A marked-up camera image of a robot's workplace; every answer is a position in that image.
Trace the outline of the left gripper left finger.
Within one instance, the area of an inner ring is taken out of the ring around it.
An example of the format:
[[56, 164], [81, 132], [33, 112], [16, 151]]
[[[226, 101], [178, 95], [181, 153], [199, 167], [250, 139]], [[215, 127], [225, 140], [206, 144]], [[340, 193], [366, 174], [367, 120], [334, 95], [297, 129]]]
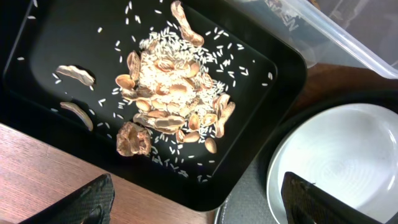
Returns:
[[23, 223], [109, 224], [114, 199], [112, 178], [103, 174]]

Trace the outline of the food scraps and shells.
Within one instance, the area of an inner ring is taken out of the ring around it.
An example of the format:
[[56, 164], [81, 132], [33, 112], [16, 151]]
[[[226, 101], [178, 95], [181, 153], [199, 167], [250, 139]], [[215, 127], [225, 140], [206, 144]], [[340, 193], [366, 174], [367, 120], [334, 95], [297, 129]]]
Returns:
[[198, 181], [210, 180], [206, 164], [215, 162], [221, 143], [253, 112], [238, 88], [248, 88], [256, 71], [270, 72], [271, 62], [239, 42], [223, 41], [223, 30], [196, 32], [183, 4], [174, 1], [175, 22], [151, 31], [139, 50], [121, 57], [127, 74], [115, 79], [119, 108], [135, 105], [116, 136], [117, 152], [124, 157], [143, 155], [189, 177], [194, 164]]

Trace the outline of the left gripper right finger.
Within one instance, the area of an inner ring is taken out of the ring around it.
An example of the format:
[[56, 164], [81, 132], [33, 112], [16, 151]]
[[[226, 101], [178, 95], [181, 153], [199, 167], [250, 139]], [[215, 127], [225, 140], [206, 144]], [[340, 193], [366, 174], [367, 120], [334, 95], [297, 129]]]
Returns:
[[285, 173], [281, 196], [288, 224], [380, 224], [293, 172]]

